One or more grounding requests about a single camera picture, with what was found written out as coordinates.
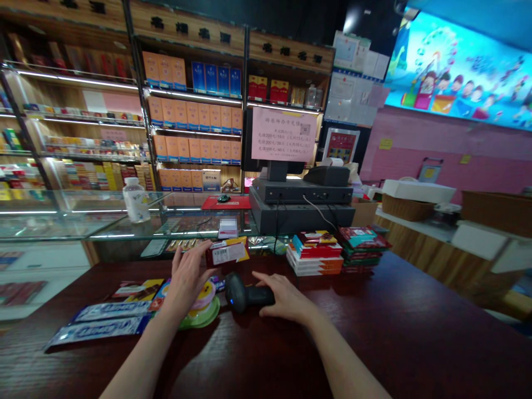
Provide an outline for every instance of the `pink sign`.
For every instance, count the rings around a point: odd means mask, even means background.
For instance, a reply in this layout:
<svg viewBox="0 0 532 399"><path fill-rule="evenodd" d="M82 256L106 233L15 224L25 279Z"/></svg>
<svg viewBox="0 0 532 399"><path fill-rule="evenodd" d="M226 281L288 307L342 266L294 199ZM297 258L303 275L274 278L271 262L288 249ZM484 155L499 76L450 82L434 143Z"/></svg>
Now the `pink sign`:
<svg viewBox="0 0 532 399"><path fill-rule="evenodd" d="M316 115L253 108L253 159L308 162L315 138Z"/></svg>
<svg viewBox="0 0 532 399"><path fill-rule="evenodd" d="M104 140L128 141L125 130L101 129L101 138Z"/></svg>

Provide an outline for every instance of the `plastic water bottle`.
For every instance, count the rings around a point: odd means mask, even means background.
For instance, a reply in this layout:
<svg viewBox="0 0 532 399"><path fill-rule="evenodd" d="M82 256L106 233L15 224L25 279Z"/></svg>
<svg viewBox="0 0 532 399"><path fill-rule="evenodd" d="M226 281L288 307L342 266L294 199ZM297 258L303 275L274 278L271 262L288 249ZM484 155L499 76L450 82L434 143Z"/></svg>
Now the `plastic water bottle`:
<svg viewBox="0 0 532 399"><path fill-rule="evenodd" d="M126 186L122 191L131 223L142 223L150 220L148 198L144 187L139 184L139 178L126 177L124 182Z"/></svg>

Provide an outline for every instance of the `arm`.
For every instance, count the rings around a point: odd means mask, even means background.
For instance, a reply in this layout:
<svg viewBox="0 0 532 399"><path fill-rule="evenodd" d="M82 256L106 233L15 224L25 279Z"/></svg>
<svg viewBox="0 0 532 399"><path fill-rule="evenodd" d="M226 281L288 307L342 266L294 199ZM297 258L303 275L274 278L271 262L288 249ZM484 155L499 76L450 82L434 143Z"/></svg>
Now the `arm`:
<svg viewBox="0 0 532 399"><path fill-rule="evenodd" d="M285 276L268 276L257 272L253 272L253 275L260 280L257 285L269 286L275 295L275 305L262 308L261 316L292 320L310 331L335 399L390 398L329 318Z"/></svg>
<svg viewBox="0 0 532 399"><path fill-rule="evenodd" d="M172 261L172 282L160 312L148 323L137 345L100 399L152 397L162 362L179 324L215 271L210 269L199 276L201 256L211 244L211 241L203 242L185 253L183 259L181 247L177 247Z"/></svg>

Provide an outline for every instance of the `barcode scanner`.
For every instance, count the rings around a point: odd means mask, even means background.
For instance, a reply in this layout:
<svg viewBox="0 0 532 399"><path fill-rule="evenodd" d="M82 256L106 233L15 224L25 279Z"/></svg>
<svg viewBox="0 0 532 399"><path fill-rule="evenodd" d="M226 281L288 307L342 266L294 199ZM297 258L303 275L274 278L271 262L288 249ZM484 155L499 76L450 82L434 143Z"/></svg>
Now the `barcode scanner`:
<svg viewBox="0 0 532 399"><path fill-rule="evenodd" d="M226 299L236 313L244 313L250 305L275 304L275 296L270 287L245 287L242 278L235 272L226 276Z"/></svg>

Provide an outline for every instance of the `hand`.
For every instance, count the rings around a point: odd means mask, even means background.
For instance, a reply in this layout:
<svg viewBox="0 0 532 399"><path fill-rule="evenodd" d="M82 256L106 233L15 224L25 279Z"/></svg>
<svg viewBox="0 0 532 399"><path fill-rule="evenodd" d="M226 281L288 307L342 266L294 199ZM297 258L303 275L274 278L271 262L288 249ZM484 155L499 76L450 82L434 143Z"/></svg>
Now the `hand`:
<svg viewBox="0 0 532 399"><path fill-rule="evenodd" d="M259 313L261 317L280 317L308 326L315 316L321 314L320 309L294 287L285 276L252 273L260 280L258 287L267 285L275 295L275 305L263 307Z"/></svg>
<svg viewBox="0 0 532 399"><path fill-rule="evenodd" d="M181 247L176 248L172 261L172 281L161 308L161 313L168 315L171 320L181 322L190 311L205 282L216 271L216 269L207 269L200 275L201 257L211 245L212 242L206 240L188 250L182 258Z"/></svg>

